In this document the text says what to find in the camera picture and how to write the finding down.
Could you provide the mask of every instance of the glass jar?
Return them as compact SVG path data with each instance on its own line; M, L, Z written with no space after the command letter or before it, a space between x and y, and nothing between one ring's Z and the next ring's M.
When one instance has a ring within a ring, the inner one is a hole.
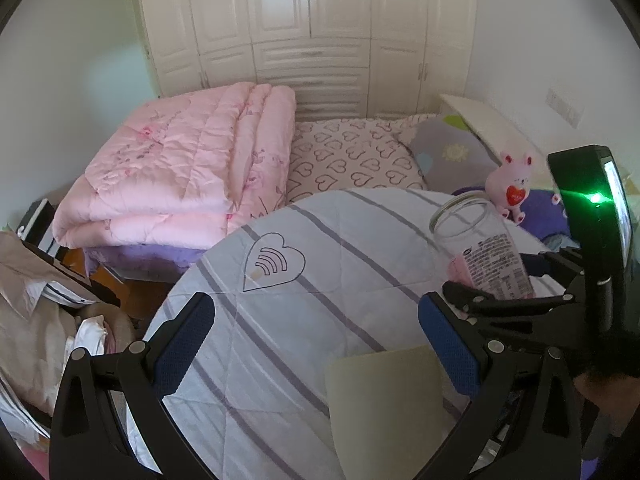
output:
M464 193L431 219L447 277L498 300L533 298L534 291L504 218L481 191Z

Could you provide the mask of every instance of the pink teddy bear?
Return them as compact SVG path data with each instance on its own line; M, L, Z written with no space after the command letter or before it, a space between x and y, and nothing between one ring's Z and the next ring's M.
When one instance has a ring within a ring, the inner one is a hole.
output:
M513 221L521 224L526 215L520 210L520 205L529 196L533 157L525 154L522 160L514 160L508 153L501 152L500 158L502 165L489 174L484 189L498 213L505 218L513 213Z

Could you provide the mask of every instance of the bed headboard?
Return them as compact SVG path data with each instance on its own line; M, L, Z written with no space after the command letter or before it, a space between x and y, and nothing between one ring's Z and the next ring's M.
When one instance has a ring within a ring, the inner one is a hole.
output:
M541 152L510 121L491 106L465 97L441 94L443 112L462 116L489 150L500 160L500 152L507 151L518 157L530 153L534 157L531 187L553 190L556 184L546 164L546 153Z

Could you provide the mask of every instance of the pink quilt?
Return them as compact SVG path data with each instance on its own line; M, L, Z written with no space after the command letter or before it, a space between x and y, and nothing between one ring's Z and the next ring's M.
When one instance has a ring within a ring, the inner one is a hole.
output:
M290 88L253 83L140 107L60 203L56 240L212 247L284 204L295 110Z

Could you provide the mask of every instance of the cardboard sheet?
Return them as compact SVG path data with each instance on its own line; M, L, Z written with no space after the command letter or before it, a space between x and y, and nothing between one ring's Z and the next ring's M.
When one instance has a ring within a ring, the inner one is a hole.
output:
M327 367L332 433L347 480L412 480L423 468L442 442L440 373L428 346Z

